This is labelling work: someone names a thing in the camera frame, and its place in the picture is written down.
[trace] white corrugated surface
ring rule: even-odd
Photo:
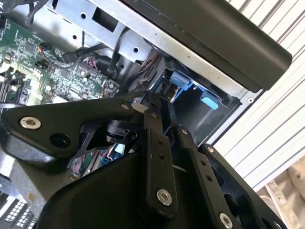
[[[284,76],[215,144],[255,190],[305,155],[305,0],[229,0],[293,55]]]

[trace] black plastic cover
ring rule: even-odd
[[[225,0],[121,0],[252,92],[269,90],[292,56]]]

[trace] motherboard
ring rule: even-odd
[[[70,68],[46,61],[38,47],[46,43],[34,33],[0,17],[0,102],[38,105],[112,97],[119,85],[104,76],[88,59]],[[63,51],[45,55],[62,65]]]

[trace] black metal arm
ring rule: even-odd
[[[2,115],[5,151],[48,173],[89,151],[126,145],[122,157],[55,193],[37,229],[286,228],[216,149],[197,149],[170,104],[150,93],[142,104],[137,111],[111,98]]]

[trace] screw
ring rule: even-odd
[[[125,104],[122,104],[121,107],[124,108],[125,110],[129,110],[129,107]]]
[[[233,228],[233,223],[226,214],[220,213],[219,214],[219,219],[222,222],[222,224],[225,226],[225,228],[228,228],[228,229]]]
[[[280,225],[278,222],[273,221],[273,223],[274,223],[274,225],[276,226],[276,228],[282,229],[281,225]]]
[[[170,206],[173,202],[171,194],[165,189],[157,191],[157,198],[165,206]]]
[[[182,129],[182,133],[184,133],[185,135],[189,134],[189,132],[186,129]]]
[[[152,115],[152,117],[154,117],[154,118],[158,118],[158,116],[157,116],[156,114],[154,114],[154,113],[151,113],[151,115]]]
[[[212,147],[209,147],[209,146],[208,146],[206,149],[207,149],[207,150],[208,150],[208,151],[209,151],[211,154],[213,154],[213,153],[214,153],[214,150],[213,150],[213,148],[212,148]]]
[[[248,98],[247,102],[248,102],[249,104],[253,103],[253,102],[254,102],[254,98],[253,98],[253,97]]]
[[[20,125],[28,130],[37,130],[41,127],[41,122],[34,117],[24,117],[20,120]]]

